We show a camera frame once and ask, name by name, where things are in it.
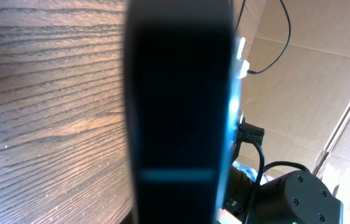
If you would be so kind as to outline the Galaxy S24+ smartphone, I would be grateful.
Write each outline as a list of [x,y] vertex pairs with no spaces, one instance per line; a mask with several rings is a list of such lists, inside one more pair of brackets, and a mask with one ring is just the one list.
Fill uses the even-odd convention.
[[229,1],[130,1],[124,98],[135,223],[214,223],[240,101]]

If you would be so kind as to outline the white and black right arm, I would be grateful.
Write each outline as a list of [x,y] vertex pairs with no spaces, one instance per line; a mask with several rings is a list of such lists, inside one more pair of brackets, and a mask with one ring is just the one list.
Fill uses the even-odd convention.
[[254,182],[231,167],[223,208],[249,223],[342,224],[343,203],[315,175],[295,170],[257,189],[252,208],[247,209]]

